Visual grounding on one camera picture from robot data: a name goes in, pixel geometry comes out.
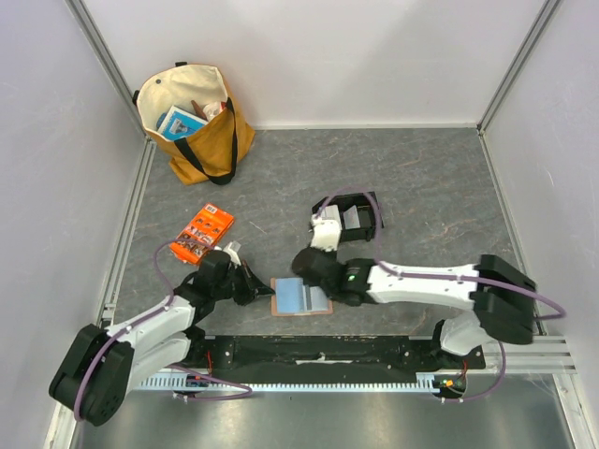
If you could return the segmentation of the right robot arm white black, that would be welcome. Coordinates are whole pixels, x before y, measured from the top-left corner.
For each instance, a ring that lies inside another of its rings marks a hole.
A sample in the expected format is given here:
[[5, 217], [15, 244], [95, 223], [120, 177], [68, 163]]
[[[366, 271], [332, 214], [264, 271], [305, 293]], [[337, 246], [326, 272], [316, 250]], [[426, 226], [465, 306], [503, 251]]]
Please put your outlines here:
[[444, 319], [429, 344], [431, 362], [450, 368], [475, 347], [491, 340], [513, 345], [533, 342], [536, 284], [501, 257], [483, 254], [479, 262], [448, 268], [379, 265], [369, 258], [341, 263], [336, 253], [305, 248], [291, 269], [336, 302], [419, 303], [460, 311]]

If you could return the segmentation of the black plastic bin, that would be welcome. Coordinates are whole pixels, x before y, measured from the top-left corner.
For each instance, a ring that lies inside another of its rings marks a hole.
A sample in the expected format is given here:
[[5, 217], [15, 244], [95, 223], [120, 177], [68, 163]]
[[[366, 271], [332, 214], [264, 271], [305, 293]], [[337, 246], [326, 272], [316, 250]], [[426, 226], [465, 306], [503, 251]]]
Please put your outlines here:
[[380, 217], [379, 204], [375, 192], [344, 194], [332, 199], [323, 198], [312, 207], [313, 215], [320, 216], [321, 210], [328, 205], [337, 205], [339, 208], [342, 227], [342, 242], [371, 241], [376, 234], [376, 220], [383, 227]]

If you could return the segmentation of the brown leather card holder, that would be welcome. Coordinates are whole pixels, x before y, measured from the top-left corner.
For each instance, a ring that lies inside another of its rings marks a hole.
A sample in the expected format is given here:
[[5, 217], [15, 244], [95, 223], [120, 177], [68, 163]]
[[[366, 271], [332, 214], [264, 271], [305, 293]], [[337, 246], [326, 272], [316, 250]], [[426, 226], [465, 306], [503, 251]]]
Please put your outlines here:
[[329, 310], [322, 312], [306, 312], [303, 310], [303, 286], [307, 285], [301, 278], [272, 278], [270, 287], [275, 294], [270, 300], [273, 316], [311, 316], [333, 314], [332, 301], [329, 299]]

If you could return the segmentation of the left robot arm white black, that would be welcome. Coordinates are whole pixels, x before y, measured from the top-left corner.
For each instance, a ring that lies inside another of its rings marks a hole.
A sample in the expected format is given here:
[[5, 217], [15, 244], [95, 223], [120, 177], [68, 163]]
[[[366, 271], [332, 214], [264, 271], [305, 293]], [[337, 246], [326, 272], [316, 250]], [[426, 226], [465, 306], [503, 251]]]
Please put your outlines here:
[[107, 423], [127, 394], [157, 371], [177, 363], [202, 363], [205, 343], [197, 324], [221, 300], [245, 306], [273, 295], [247, 263], [215, 250], [196, 271], [169, 288], [158, 304], [118, 325], [83, 327], [54, 374], [49, 395], [79, 421]]

